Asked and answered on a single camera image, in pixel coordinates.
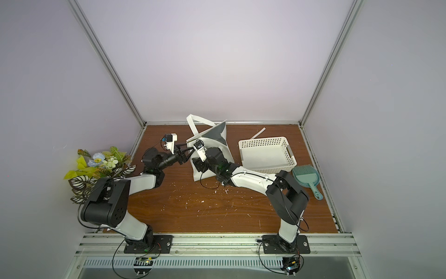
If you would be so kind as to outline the white insulated delivery bag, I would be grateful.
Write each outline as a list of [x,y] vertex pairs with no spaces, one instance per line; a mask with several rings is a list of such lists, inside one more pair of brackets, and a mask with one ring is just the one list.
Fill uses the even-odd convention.
[[[189,115],[187,117],[187,122],[190,126],[190,129],[193,132],[193,137],[187,139],[187,147],[193,147],[193,145],[197,140],[202,140],[205,149],[219,148],[222,151],[223,156],[227,161],[231,163],[234,162],[230,148],[226,141],[226,136],[227,136],[226,121],[220,123],[214,123],[200,116]],[[210,128],[203,132],[198,132],[196,123],[202,123],[208,125],[210,126]]]

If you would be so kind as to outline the white perforated plastic basket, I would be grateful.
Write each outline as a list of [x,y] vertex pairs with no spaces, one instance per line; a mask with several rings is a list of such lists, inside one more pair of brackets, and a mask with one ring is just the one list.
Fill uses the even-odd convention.
[[286,137],[254,138],[239,141],[242,166],[260,173],[290,172],[297,166]]

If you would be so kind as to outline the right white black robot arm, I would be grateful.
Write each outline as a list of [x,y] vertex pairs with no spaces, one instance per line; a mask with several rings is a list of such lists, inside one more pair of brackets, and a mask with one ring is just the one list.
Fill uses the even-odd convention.
[[210,171],[222,185],[247,188],[265,195],[281,219],[278,238],[292,244],[303,231],[301,221],[310,197],[303,187],[286,172],[266,174],[229,162],[219,148],[196,148],[193,164],[198,171]]

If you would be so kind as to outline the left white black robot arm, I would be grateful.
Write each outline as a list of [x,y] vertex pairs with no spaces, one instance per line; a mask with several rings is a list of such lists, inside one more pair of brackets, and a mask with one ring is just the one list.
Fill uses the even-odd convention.
[[123,235],[128,245],[136,245],[139,249],[154,246],[151,226],[129,213],[129,196],[160,187],[165,177],[165,168],[187,162],[193,154],[192,148],[180,147],[175,145],[173,152],[160,152],[155,147],[148,149],[142,157],[144,171],[138,176],[99,179],[81,207],[80,220],[103,229],[112,229]]

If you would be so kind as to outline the artificial flower plant bouquet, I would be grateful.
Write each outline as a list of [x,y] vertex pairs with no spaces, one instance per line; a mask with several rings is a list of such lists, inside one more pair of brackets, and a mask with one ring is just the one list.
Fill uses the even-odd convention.
[[64,179],[68,181],[73,196],[71,202],[82,204],[92,193],[101,178],[120,179],[132,174],[136,166],[131,164],[131,156],[111,146],[108,151],[89,153],[85,149],[77,151],[77,168],[68,171]]

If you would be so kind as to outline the white plastic strip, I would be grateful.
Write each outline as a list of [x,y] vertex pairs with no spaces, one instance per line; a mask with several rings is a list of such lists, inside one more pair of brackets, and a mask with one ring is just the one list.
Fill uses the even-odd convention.
[[263,127],[259,132],[257,132],[254,136],[250,138],[250,140],[253,140],[257,138],[260,134],[262,134],[266,130],[266,127]]

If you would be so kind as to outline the teal plastic dustpan brush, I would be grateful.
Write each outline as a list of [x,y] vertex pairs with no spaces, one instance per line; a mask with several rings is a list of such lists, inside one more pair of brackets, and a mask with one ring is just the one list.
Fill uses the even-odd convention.
[[318,171],[311,165],[295,166],[292,169],[295,180],[305,188],[309,188],[317,200],[323,200],[323,195],[318,190],[317,185],[320,183]]

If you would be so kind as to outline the left small circuit board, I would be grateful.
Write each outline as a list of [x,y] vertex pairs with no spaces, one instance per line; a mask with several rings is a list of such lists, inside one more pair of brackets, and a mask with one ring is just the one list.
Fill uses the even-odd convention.
[[148,275],[152,270],[154,259],[150,257],[137,257],[134,260],[133,270],[137,278],[142,278]]

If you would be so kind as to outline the small circuit board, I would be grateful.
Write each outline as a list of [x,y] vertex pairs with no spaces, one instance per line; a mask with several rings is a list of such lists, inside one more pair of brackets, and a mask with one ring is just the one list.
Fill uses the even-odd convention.
[[285,272],[287,276],[296,274],[302,269],[304,260],[300,256],[283,257],[281,270]]
[[154,259],[150,257],[137,257],[134,260],[133,270],[137,278],[142,278],[148,275],[152,270]]

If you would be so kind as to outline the right small circuit board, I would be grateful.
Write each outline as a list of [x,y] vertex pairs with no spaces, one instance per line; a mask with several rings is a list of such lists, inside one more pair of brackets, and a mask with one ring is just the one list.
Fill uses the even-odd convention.
[[302,269],[304,260],[300,256],[283,257],[281,270],[285,272],[287,276],[296,274]]

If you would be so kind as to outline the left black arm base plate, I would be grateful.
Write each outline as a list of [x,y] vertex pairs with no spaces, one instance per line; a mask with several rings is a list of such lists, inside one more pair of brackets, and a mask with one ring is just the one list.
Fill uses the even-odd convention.
[[125,254],[169,254],[173,244],[173,236],[166,234],[154,235],[138,241],[126,239],[125,243]]

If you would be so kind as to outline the aluminium front rail frame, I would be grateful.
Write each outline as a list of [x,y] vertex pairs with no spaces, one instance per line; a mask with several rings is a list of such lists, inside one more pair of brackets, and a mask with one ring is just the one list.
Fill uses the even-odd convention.
[[303,234],[310,244],[310,254],[265,254],[262,236],[255,233],[177,233],[169,254],[125,254],[124,238],[119,234],[86,233],[81,239],[65,279],[79,279],[84,269],[97,267],[133,270],[137,257],[154,259],[153,268],[243,268],[269,271],[282,267],[283,257],[301,256],[304,260],[315,257],[342,258],[355,279],[370,278],[360,250],[352,234]]

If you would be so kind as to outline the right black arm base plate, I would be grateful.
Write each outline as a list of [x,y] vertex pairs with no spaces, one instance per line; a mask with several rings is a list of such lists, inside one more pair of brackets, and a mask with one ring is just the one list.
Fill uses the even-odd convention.
[[262,236],[262,250],[265,254],[310,254],[310,244],[307,236],[298,235],[295,240],[288,243],[277,235]]

